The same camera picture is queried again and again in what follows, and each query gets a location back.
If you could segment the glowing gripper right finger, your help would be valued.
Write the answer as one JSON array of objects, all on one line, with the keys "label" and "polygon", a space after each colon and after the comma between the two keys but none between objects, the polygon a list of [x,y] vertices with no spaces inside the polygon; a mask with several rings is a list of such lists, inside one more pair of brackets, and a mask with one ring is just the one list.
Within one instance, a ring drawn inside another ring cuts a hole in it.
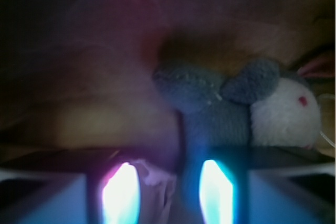
[{"label": "glowing gripper right finger", "polygon": [[335,161],[314,150],[219,148],[199,184],[205,223],[335,223]]}]

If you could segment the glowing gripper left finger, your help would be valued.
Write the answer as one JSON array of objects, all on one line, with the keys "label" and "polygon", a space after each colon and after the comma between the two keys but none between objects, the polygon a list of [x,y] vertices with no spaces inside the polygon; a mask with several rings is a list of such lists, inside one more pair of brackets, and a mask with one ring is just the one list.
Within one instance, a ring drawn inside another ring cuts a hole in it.
[{"label": "glowing gripper left finger", "polygon": [[40,151],[1,164],[1,223],[137,223],[137,169],[108,151]]}]

